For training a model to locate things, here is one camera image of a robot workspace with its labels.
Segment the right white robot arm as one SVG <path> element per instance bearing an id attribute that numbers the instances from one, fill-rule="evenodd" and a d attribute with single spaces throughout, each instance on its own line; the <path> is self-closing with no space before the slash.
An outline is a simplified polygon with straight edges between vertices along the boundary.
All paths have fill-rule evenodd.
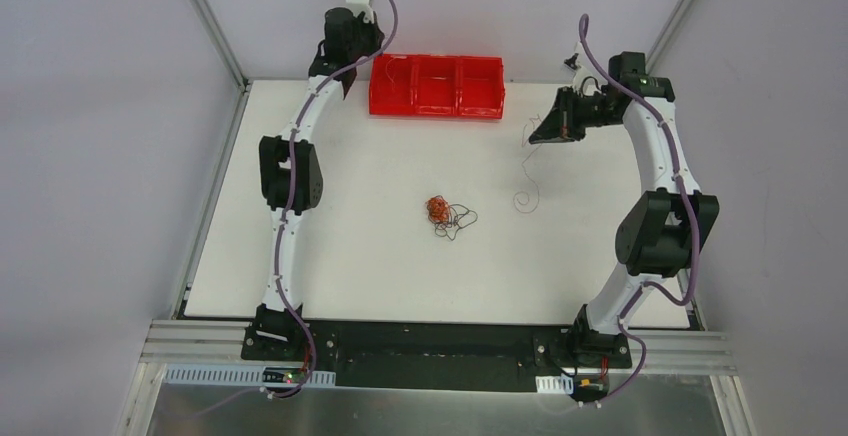
<path id="1" fill-rule="evenodd" d="M 632 314 L 663 282 L 693 272 L 720 206 L 688 169 L 675 123 L 675 94 L 667 78 L 648 74 L 644 54 L 609 60 L 606 84 L 581 81 L 558 89 L 551 110 L 528 136 L 531 145 L 582 140 L 588 129 L 623 126 L 637 161 L 642 194 L 615 234 L 618 264 L 601 292 L 583 305 L 565 333 L 569 356 L 583 366 L 628 353 L 624 334 Z"/>

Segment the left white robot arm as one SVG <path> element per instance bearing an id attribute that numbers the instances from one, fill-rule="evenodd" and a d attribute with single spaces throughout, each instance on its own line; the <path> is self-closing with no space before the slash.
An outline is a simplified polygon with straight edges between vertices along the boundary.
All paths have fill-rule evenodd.
<path id="1" fill-rule="evenodd" d="M 246 360 L 288 361 L 310 353 L 293 272 L 298 228 L 324 190 L 312 134 L 318 120 L 345 99 L 358 66 L 384 51 L 384 41 L 373 11 L 328 10 L 300 108 L 278 135 L 259 142 L 261 194 L 271 210 L 272 246 L 267 288 L 245 332 L 241 356 Z"/>

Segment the red three-compartment bin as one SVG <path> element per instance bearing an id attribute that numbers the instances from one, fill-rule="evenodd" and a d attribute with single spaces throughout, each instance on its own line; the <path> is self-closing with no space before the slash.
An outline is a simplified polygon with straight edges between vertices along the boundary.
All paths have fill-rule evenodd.
<path id="1" fill-rule="evenodd" d="M 374 61 L 369 82 L 373 116 L 498 121 L 504 101 L 497 57 L 386 54 Z"/>

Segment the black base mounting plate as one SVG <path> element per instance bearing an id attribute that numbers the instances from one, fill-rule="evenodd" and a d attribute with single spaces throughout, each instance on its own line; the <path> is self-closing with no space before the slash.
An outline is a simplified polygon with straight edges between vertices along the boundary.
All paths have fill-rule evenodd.
<path id="1" fill-rule="evenodd" d="M 568 326 L 365 322 L 290 315 L 257 317 L 247 326 L 244 360 L 314 363 L 341 387 L 533 392 L 539 376 L 564 368 L 629 369 L 623 337 L 603 337 L 578 352 Z"/>

